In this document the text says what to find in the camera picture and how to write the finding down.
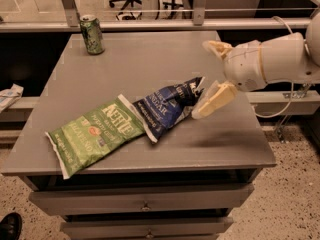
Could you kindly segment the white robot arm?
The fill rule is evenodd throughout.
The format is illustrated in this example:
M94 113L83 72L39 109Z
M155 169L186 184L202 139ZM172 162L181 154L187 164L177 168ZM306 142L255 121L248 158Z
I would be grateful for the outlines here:
M211 115L240 91L261 90L280 82L320 83L320 14L311 19L305 34L290 31L264 42L253 40L232 46L206 41L203 46L222 61L226 81L212 83L193 108L194 119Z

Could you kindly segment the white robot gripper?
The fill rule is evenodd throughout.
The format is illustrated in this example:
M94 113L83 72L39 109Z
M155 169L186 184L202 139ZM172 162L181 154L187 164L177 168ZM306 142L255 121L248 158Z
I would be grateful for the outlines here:
M233 101L238 93L237 88L250 92L267 85L261 69L259 41L234 48L229 43L214 40L204 41L202 45L206 51L224 60L224 74L228 81L212 83L194 106L191 113L193 119L205 118Z

